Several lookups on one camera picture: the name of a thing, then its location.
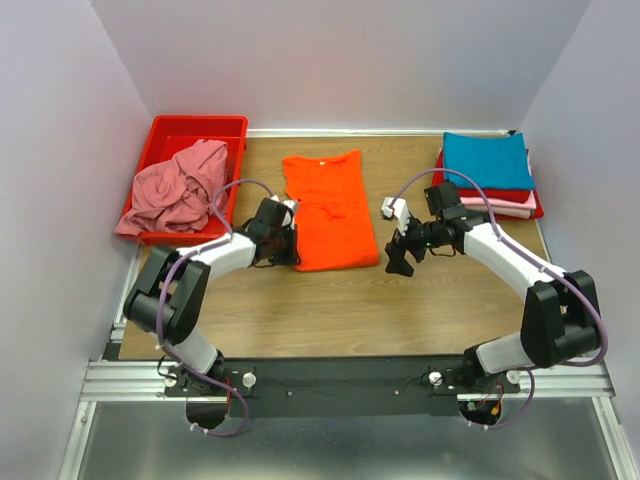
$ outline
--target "wooden table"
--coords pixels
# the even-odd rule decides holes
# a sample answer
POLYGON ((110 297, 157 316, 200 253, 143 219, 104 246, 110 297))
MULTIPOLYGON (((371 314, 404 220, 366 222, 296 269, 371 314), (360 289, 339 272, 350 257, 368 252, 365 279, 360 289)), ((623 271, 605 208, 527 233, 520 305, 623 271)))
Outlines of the wooden table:
MULTIPOLYGON (((227 357, 459 353, 520 328, 522 303, 498 277, 465 257, 427 256, 413 278, 384 272, 384 245, 394 224, 380 218, 385 196, 432 167, 442 143, 435 137, 249 139, 243 176, 284 195, 282 159, 362 151, 362 175, 378 247, 377 267, 299 273, 286 267, 246 269, 209 284, 198 326, 227 357)), ((403 196, 414 215, 428 219, 423 189, 403 196)), ((234 222, 255 214, 264 192, 240 187, 234 222)), ((501 223, 517 241, 544 257, 535 222, 501 223)), ((127 324, 121 359, 156 359, 154 341, 127 324)))

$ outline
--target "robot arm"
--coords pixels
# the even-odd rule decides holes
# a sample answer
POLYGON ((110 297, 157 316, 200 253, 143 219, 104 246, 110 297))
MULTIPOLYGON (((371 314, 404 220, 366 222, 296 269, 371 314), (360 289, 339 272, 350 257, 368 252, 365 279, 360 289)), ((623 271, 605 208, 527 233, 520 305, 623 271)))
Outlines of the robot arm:
MULTIPOLYGON (((406 202, 385 199, 382 216, 395 219, 397 228, 385 251, 387 273, 413 275, 405 259, 409 252, 420 263, 426 250, 450 245, 490 268, 523 300, 524 315, 519 333, 473 346, 465 351, 467 378, 473 382, 510 369, 550 367, 599 346, 595 321, 563 285, 525 260, 498 237, 486 214, 467 210, 454 184, 445 182, 425 190, 433 222, 421 223, 409 213, 406 202)), ((498 227, 500 237, 517 243, 498 227)), ((535 256, 527 256, 576 286, 598 309, 593 279, 582 271, 566 272, 535 256)))
POLYGON ((265 198, 256 216, 242 228, 196 247, 153 248, 124 303, 124 315, 156 338, 160 289, 171 266, 192 255, 172 280, 175 290, 164 305, 163 331, 171 350, 197 372, 223 378, 223 356, 202 335, 196 322, 207 283, 267 260, 272 265, 299 263, 296 250, 297 202, 265 198))

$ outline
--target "folded blue cloth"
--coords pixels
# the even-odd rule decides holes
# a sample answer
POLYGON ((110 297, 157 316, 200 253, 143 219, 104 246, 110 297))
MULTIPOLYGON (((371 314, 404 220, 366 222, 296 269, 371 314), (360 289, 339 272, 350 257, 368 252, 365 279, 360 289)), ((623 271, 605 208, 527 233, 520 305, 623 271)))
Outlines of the folded blue cloth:
MULTIPOLYGON (((527 165, 527 149, 521 133, 511 137, 477 138, 444 134, 444 166, 471 177, 481 188, 533 190, 527 165)), ((452 173, 445 179, 459 188, 473 188, 452 173)))

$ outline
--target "clothing pile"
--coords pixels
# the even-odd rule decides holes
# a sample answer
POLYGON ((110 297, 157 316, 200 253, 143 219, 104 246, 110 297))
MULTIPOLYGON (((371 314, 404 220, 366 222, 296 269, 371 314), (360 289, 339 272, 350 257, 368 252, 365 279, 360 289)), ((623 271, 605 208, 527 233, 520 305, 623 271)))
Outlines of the clothing pile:
MULTIPOLYGON (((521 133, 500 138, 445 133, 436 167, 451 168, 470 177, 487 195, 498 218, 529 219, 544 215, 521 133)), ((460 199, 468 209, 487 211, 478 191, 465 179, 438 172, 433 175, 432 186, 444 181, 458 187, 460 199)))
MULTIPOLYGON (((132 208, 120 219, 115 232, 198 232, 213 213, 214 193, 226 179, 227 144, 198 140, 171 160, 151 165, 133 179, 132 208)), ((228 195, 218 197, 224 213, 228 195)))

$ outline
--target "orange t-shirt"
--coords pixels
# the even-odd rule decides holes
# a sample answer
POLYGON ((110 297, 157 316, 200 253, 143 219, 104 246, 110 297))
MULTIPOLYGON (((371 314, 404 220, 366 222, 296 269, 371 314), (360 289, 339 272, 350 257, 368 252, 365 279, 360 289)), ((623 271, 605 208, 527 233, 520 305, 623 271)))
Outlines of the orange t-shirt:
POLYGON ((338 157, 284 159, 296 213, 301 272, 370 267, 380 255, 360 174, 360 151, 338 157))

